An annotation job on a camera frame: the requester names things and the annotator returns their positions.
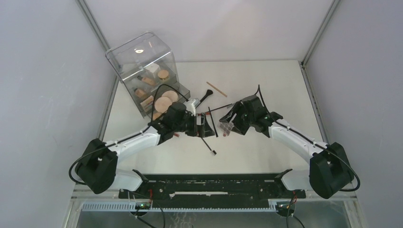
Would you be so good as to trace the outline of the grey square sponge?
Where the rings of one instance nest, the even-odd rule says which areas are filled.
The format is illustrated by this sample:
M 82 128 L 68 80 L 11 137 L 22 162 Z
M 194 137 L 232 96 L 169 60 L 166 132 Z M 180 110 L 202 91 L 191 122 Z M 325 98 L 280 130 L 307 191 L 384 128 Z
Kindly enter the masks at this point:
M 230 133 L 232 132 L 232 129 L 234 127 L 233 123 L 219 123 L 218 128 L 222 131 L 222 133 L 226 133 L 226 136 L 229 136 Z

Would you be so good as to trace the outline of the black brow brush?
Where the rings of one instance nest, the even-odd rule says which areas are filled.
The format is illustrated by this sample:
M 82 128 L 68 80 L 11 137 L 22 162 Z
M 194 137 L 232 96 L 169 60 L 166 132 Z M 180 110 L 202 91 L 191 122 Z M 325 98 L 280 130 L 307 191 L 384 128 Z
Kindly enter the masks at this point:
M 205 141 L 205 139 L 204 138 L 201 138 L 202 139 L 202 141 L 204 142 L 204 144 L 207 146 L 207 148 L 209 149 L 209 151 L 212 153 L 212 155 L 213 156 L 215 156 L 217 153 L 215 152 L 215 150 L 213 150 L 209 145 L 208 145 L 208 143 Z

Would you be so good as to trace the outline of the peach square compact case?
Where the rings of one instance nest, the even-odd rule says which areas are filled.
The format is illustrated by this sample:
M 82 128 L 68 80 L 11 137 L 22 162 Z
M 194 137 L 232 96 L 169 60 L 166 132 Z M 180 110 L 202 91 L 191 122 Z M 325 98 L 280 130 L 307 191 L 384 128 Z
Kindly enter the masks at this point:
M 148 111 L 152 108 L 153 102 L 154 102 L 154 97 L 151 95 L 151 96 L 149 96 L 148 98 L 146 98 L 145 100 L 143 100 L 143 101 L 140 103 L 140 106 L 142 107 L 142 109 L 143 109 L 145 112 L 148 112 Z

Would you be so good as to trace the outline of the small foundation bottle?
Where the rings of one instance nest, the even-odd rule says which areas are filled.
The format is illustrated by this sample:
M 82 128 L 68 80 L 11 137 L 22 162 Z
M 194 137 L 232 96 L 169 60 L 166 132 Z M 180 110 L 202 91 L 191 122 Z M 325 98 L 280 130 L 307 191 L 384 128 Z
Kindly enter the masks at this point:
M 134 89 L 134 94 L 139 98 L 139 99 L 143 99 L 145 96 L 147 96 L 147 93 L 139 88 L 135 88 Z

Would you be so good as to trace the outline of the white cube container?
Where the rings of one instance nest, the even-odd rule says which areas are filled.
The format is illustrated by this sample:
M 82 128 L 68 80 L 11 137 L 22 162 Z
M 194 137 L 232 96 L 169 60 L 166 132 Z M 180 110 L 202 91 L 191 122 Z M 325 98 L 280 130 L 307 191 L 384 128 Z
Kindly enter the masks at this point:
M 150 63 L 145 67 L 145 69 L 154 76 L 157 76 L 159 71 L 161 70 L 160 66 L 156 63 Z

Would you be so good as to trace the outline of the clear acrylic organizer box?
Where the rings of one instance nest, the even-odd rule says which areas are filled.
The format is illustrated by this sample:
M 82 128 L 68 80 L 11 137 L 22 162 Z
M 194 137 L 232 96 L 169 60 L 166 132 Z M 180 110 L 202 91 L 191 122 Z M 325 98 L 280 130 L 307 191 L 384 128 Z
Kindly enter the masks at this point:
M 117 73 L 120 82 L 126 87 L 142 117 L 151 116 L 152 113 L 156 112 L 152 109 L 145 112 L 140 106 L 140 103 L 151 95 L 155 100 L 161 97 L 166 91 L 177 90 L 179 102 L 185 102 L 186 99 L 190 98 L 190 90 L 179 81 L 173 51 L 152 32 L 145 32 L 136 38 L 107 50 L 106 58 Z M 145 69 L 150 63 L 158 64 L 161 70 L 168 70 L 170 79 L 161 81 L 158 76 L 150 74 Z M 150 86 L 139 80 L 138 76 L 149 77 L 156 82 L 156 85 Z M 144 90 L 147 96 L 139 99 L 134 94 L 135 88 Z

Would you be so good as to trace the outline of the round beige powder puff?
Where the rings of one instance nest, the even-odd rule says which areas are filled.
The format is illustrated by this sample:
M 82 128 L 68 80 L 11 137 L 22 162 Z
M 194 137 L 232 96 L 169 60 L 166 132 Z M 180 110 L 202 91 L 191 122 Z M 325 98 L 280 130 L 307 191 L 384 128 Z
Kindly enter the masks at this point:
M 163 94 L 162 94 L 162 97 L 167 97 L 167 98 L 169 98 L 170 100 L 171 100 L 171 102 L 177 102 L 178 101 L 178 99 L 179 99 L 179 97 L 178 97 L 178 94 L 175 92 L 175 91 L 173 91 L 173 90 L 169 90 L 169 91 L 166 91 L 166 92 L 164 92 Z

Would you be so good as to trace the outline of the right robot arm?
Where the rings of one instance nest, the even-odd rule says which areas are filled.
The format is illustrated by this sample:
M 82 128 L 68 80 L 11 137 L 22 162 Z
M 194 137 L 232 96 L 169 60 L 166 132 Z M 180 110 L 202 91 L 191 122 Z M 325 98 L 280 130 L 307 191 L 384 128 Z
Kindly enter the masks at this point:
M 282 198 L 294 190 L 312 190 L 329 199 L 339 191 L 347 192 L 347 184 L 357 179 L 339 143 L 327 144 L 305 136 L 293 128 L 280 114 L 269 112 L 256 95 L 237 101 L 220 123 L 230 124 L 231 131 L 245 135 L 249 128 L 277 140 L 299 155 L 308 170 L 289 170 L 280 175 L 275 193 Z

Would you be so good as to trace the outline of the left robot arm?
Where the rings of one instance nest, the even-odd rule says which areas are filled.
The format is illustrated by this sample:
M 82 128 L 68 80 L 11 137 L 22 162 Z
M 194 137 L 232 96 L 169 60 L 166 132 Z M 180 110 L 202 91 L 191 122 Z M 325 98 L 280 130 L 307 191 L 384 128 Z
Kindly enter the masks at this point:
M 216 130 L 208 124 L 205 113 L 197 114 L 190 102 L 175 102 L 137 133 L 108 142 L 93 139 L 69 172 L 75 172 L 80 178 L 77 184 L 88 186 L 95 194 L 109 189 L 123 189 L 137 198 L 143 198 L 149 190 L 144 182 L 146 178 L 139 171 L 118 169 L 118 164 L 142 150 L 164 143 L 175 133 L 199 138 L 217 136 Z

